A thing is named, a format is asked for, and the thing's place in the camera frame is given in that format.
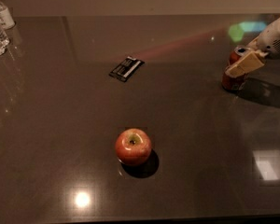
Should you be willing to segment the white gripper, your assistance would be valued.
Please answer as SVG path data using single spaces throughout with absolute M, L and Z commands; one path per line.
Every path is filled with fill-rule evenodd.
M 226 69 L 225 74 L 228 77 L 237 78 L 261 68 L 265 64 L 266 56 L 270 59 L 280 59 L 280 18 L 270 23 L 246 46 L 252 50 L 248 50 Z

